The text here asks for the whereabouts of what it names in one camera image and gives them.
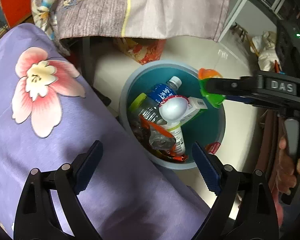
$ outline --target barcode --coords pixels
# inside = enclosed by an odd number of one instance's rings
[[[178,152],[181,152],[181,150],[182,150],[182,147],[181,147],[181,141],[178,141],[177,143],[176,143],[176,149],[175,149],[175,153],[178,153]]]

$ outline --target tile floor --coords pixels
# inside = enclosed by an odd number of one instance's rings
[[[91,52],[96,62],[94,87],[111,98],[109,110],[116,115],[122,87],[139,64],[117,51],[110,41],[92,45]],[[196,69],[215,69],[225,78],[251,75],[257,69],[256,58],[230,33],[221,43],[186,36],[171,38],[161,59],[181,61]],[[229,163],[239,171],[247,167],[253,169],[259,150],[253,148],[252,142],[261,140],[261,131],[256,126],[257,109],[232,101],[225,101],[224,108],[226,131],[217,156],[222,163]],[[197,168],[176,171],[176,174],[210,207],[213,205],[216,196],[208,191]],[[230,217],[235,218],[237,211],[236,203]]]

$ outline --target yellow bottle cap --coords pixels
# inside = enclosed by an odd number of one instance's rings
[[[129,106],[129,112],[135,111],[141,105],[143,100],[145,100],[146,98],[147,98],[147,95],[145,93],[141,93],[140,95],[138,95],[136,97],[136,99],[133,100],[133,102]]]

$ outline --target white bottle cap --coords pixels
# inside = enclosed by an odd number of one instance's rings
[[[170,78],[169,82],[175,84],[177,86],[177,89],[179,89],[179,87],[182,84],[182,81],[180,80],[180,78],[173,76],[172,78]]]

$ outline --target trash bin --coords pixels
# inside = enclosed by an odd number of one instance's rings
[[[172,76],[181,79],[182,85],[178,90],[179,95],[186,97],[202,98],[198,81],[198,71],[189,65],[169,60],[150,62],[138,68],[127,79],[121,93],[119,104],[119,120],[125,130],[133,137],[127,118],[127,110],[133,100],[143,92],[147,92],[157,83],[165,83]],[[196,167],[191,155],[192,143],[197,141],[202,147],[213,142],[221,143],[226,127],[226,117],[223,106],[219,109],[212,107],[204,98],[208,109],[182,126],[186,154],[189,155],[185,163],[170,163],[159,159],[145,150],[149,159],[163,167],[173,170],[186,170]]]

